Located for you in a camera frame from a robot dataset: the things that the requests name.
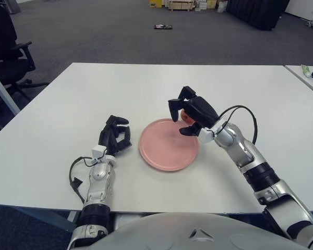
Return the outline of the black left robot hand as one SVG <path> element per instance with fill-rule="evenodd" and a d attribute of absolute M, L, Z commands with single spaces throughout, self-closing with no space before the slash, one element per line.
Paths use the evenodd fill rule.
<path fill-rule="evenodd" d="M 99 136 L 99 145 L 105 146 L 108 155 L 117 153 L 132 146 L 130 142 L 129 121 L 125 118 L 110 115 Z"/>

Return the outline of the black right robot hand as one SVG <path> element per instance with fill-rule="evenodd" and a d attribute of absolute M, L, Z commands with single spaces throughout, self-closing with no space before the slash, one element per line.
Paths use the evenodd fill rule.
<path fill-rule="evenodd" d="M 219 119 L 212 106 L 189 86 L 182 88 L 177 99 L 169 100 L 168 106 L 174 122 L 178 121 L 178 112 L 182 109 L 194 121 L 193 125 L 179 129 L 185 136 L 198 136 L 202 128 L 211 129 Z"/>

